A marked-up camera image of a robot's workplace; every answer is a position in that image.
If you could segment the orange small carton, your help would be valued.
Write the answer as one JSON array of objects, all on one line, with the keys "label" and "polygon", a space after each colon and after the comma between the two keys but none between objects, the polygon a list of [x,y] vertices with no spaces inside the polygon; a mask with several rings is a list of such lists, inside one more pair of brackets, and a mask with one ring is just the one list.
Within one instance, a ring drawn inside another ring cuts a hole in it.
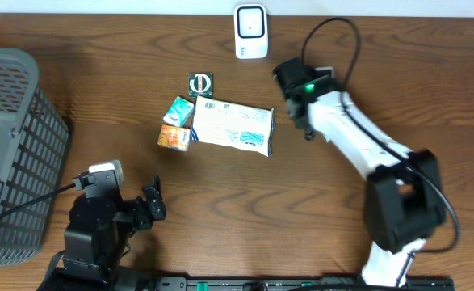
[{"label": "orange small carton", "polygon": [[190,129],[164,124],[161,127],[157,144],[163,148],[187,151],[190,145],[190,140]]}]

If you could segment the teal small carton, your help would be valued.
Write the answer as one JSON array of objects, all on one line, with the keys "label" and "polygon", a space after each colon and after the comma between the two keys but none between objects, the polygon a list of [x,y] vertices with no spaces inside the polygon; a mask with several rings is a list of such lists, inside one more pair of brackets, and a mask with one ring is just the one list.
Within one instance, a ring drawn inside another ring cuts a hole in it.
[{"label": "teal small carton", "polygon": [[163,121],[175,127],[182,127],[189,120],[194,107],[195,105],[192,102],[177,96],[167,113],[163,116]]}]

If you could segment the white snack bag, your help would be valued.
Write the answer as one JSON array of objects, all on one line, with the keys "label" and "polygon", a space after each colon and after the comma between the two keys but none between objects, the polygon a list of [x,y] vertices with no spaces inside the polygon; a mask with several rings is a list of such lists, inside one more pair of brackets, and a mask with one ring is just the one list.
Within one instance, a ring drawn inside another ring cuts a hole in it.
[{"label": "white snack bag", "polygon": [[198,96],[191,131],[195,142],[271,156],[275,110]]}]

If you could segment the dark green round-logo box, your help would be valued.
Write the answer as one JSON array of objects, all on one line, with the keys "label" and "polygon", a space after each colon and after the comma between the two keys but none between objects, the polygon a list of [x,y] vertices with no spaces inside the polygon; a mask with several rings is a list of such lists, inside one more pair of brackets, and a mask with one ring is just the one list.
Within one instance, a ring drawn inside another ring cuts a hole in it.
[{"label": "dark green round-logo box", "polygon": [[189,74],[188,92],[191,98],[196,98],[197,96],[212,98],[213,85],[213,73]]}]

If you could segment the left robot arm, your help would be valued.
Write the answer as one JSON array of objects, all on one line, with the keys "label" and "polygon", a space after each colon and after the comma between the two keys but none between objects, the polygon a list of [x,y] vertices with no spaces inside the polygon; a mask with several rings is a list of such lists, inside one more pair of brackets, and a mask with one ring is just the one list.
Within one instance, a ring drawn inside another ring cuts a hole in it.
[{"label": "left robot arm", "polygon": [[74,179],[84,192],[69,211],[65,249],[55,254],[40,290],[154,290],[155,280],[120,266],[130,251],[128,240],[166,218],[161,180],[155,175],[142,187],[144,197],[124,200],[114,171]]}]

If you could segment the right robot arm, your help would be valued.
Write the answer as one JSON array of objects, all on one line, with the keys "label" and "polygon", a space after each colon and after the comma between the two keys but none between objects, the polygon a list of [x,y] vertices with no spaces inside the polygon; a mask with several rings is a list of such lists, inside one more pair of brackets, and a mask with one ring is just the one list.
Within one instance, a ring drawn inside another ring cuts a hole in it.
[{"label": "right robot arm", "polygon": [[408,289],[415,255],[446,220],[441,179],[429,150],[394,141],[354,104],[333,69],[311,68],[293,58],[276,66],[273,79],[289,117],[306,138],[321,133],[365,181],[364,221],[373,243],[360,278],[365,285]]}]

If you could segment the white barcode scanner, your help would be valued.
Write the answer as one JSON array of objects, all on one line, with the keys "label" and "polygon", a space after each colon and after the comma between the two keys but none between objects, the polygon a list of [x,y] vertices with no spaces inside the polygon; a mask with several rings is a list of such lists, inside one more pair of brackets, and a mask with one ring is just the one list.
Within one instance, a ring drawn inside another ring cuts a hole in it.
[{"label": "white barcode scanner", "polygon": [[235,55],[238,59],[262,59],[268,54],[267,11],[261,4],[241,4],[233,11]]}]

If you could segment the grey plastic basket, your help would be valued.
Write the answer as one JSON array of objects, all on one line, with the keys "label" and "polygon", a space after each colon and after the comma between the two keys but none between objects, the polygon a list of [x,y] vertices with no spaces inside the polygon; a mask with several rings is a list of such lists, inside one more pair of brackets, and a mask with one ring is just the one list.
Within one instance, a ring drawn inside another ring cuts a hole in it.
[{"label": "grey plastic basket", "polygon": [[69,150],[69,127],[39,86],[35,59],[0,48],[0,268],[36,256],[53,201],[34,200],[56,190]]}]

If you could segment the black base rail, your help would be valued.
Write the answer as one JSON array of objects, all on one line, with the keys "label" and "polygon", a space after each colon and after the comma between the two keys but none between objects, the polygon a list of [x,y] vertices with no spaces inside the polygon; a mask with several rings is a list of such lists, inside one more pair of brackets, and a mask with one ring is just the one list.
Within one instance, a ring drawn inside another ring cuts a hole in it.
[{"label": "black base rail", "polygon": [[325,286],[325,290],[358,290],[365,284],[353,276],[327,275],[321,278],[302,279],[229,279],[161,277],[154,283],[156,291],[243,291],[243,290],[293,290],[305,287]]}]

